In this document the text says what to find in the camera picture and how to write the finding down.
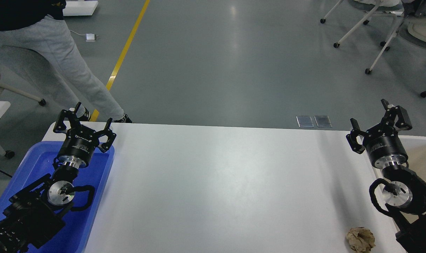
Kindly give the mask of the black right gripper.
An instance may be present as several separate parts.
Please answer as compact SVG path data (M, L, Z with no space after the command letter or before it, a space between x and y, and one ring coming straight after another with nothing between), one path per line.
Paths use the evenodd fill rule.
M408 155L397 135L400 131L409 131L413 128L406 109L400 105L394 106L386 99L381 99L385 114L379 124L366 131L362 131L358 121L350 118L352 130L346 139L353 152L362 154L365 150L369 161L374 168L386 168L391 165L402 165L407 162Z

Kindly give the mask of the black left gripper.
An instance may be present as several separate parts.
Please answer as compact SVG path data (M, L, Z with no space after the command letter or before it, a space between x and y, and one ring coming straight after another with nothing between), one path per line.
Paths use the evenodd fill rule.
M76 104L74 111L62 110L57 117L53 132L66 134L65 141L57 154L57 160L65 162L70 157L80 160L80 167L86 168L94 155L95 148L98 147L102 153L107 152L112 147L116 139L116 133L110 128L113 119L110 117L103 130L95 131L91 128L83 128L76 113L81 107L81 102ZM100 143L101 137L107 137L107 141Z

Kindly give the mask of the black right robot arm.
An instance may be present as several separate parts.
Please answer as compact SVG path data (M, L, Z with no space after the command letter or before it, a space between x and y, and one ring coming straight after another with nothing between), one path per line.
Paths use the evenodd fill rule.
M351 118L346 139L353 152L366 151L372 167L381 170L383 177L370 185L369 196L377 211L398 226L397 242L408 253L426 253L426 182L409 168L399 138L399 132L411 130L412 124L406 109L386 99L381 103L385 113L380 123L363 131Z

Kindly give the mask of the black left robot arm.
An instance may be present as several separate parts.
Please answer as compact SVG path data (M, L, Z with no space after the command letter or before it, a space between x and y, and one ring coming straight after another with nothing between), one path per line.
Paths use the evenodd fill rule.
M28 245L41 248L65 226L63 217L70 211L88 209L95 198L93 185L75 186L80 168L87 168L95 149L105 153L113 145L116 133L109 118L104 129L96 131L82 125L74 111L62 110L54 133L65 134L53 160L53 174L45 174L12 197L0 220L0 253L25 253Z

